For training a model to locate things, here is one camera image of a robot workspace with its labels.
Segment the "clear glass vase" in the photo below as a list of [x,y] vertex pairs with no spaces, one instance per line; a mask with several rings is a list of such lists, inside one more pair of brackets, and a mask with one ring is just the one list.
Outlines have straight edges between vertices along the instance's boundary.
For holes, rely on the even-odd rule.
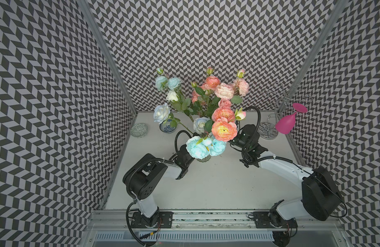
[[[203,139],[207,140],[207,139],[210,139],[210,135],[209,134],[206,134]],[[197,158],[197,161],[199,162],[202,162],[202,163],[205,163],[207,161],[209,161],[211,159],[211,155],[208,155],[206,157],[204,157],[203,159],[200,159],[200,158]]]

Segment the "light pink rose stem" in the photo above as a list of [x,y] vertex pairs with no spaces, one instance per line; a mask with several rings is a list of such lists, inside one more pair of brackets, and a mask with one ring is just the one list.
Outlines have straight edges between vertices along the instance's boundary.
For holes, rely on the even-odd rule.
[[232,104],[241,104],[245,96],[250,91],[250,85],[244,77],[245,70],[238,70],[236,73],[236,78],[231,84],[220,83],[215,88],[215,95],[222,100],[230,101]]

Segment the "coral pink rose stem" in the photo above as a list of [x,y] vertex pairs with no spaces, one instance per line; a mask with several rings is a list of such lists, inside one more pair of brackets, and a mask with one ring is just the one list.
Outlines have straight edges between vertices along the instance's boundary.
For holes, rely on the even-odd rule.
[[[202,96],[211,96],[212,93],[214,93],[216,90],[217,86],[221,84],[221,80],[218,77],[214,76],[213,73],[214,69],[212,67],[208,67],[206,69],[207,78],[202,85],[198,85],[197,82],[191,83],[191,86],[193,88],[192,103],[200,101]],[[198,87],[203,90],[203,95],[199,94],[196,90]]]

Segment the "pink peony flower stem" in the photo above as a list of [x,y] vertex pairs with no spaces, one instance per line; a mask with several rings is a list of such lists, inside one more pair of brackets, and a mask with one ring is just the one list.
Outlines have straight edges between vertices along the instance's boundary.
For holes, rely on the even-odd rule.
[[240,108],[233,111],[229,107],[219,107],[212,114],[212,135],[222,142],[233,140],[237,136],[236,121],[246,118],[246,112]]

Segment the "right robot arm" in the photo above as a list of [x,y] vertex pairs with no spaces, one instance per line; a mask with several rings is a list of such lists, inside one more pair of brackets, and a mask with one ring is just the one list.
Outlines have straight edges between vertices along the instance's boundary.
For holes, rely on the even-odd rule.
[[276,202],[264,216],[269,227],[282,228],[296,218],[310,216],[325,221],[344,203],[331,174],[323,167],[311,169],[280,157],[259,144],[256,125],[245,125],[229,143],[239,148],[246,166],[268,170],[301,189],[301,196]]

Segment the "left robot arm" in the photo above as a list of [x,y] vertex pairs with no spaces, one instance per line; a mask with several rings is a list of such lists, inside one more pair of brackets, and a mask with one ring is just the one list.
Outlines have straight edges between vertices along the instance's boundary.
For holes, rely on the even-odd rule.
[[148,153],[144,155],[123,177],[127,194],[135,201],[141,216],[154,224],[159,208],[152,196],[162,178],[181,180],[188,172],[194,158],[185,145],[169,160],[157,158]]

